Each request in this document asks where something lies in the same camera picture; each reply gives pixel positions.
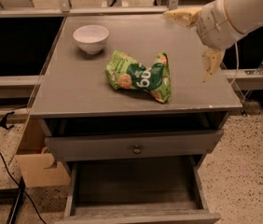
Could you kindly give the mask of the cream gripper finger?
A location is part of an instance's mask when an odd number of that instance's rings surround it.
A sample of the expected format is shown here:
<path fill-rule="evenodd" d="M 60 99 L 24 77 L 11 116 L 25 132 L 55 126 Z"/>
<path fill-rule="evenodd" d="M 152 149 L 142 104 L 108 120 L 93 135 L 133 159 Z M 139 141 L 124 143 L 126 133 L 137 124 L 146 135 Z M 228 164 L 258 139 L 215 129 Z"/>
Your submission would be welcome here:
<path fill-rule="evenodd" d="M 202 7 L 186 7 L 168 10 L 163 13 L 165 19 L 174 21 L 186 28 L 192 27 L 198 21 Z"/>
<path fill-rule="evenodd" d="M 201 55 L 202 62 L 206 74 L 203 77 L 203 82 L 208 81 L 218 70 L 225 56 L 225 51 L 218 49 L 207 49 Z"/>

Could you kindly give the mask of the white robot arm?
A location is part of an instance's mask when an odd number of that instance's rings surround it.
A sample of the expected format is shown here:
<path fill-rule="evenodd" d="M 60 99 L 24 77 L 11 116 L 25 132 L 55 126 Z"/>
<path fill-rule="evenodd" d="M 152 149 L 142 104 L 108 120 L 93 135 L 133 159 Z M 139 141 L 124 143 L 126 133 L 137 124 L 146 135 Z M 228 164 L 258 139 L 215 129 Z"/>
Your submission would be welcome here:
<path fill-rule="evenodd" d="M 214 0 L 204 6 L 168 10 L 165 19 L 196 27 L 207 50 L 201 55 L 206 82 L 219 68 L 225 51 L 263 27 L 263 0 Z"/>

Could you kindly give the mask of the white rounded gripper body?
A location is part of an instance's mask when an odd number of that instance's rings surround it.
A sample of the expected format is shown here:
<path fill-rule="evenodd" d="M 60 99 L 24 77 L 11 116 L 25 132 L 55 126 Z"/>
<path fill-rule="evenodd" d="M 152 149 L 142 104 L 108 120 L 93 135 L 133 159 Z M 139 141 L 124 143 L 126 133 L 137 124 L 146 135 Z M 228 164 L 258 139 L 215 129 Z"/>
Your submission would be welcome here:
<path fill-rule="evenodd" d="M 202 44 L 211 49 L 228 49 L 244 37 L 228 17 L 226 0 L 214 0 L 201 9 L 196 31 Z"/>

